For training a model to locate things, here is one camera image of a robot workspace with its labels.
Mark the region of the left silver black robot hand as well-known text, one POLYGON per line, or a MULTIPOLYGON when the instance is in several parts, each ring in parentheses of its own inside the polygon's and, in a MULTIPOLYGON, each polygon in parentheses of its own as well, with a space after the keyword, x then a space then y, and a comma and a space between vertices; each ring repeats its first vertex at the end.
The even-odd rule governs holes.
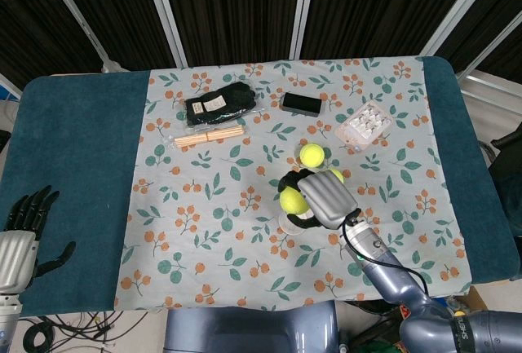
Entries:
POLYGON ((1 231, 1 295, 23 293, 34 279, 62 267, 72 257, 75 241, 70 241, 57 258, 45 263, 38 261, 47 217, 59 196, 48 185, 32 195, 22 196, 11 207, 1 231))

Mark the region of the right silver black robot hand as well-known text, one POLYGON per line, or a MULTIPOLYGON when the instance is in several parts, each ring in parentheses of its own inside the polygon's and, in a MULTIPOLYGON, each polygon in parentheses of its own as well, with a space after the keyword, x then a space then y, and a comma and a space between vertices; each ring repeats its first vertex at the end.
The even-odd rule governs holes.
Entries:
POLYGON ((287 212, 286 218, 301 229, 324 227, 338 230, 345 224, 358 223, 361 212, 355 198, 331 170, 312 172, 308 169, 289 171, 278 183, 280 200, 283 191, 293 190, 305 201, 303 212, 287 212))

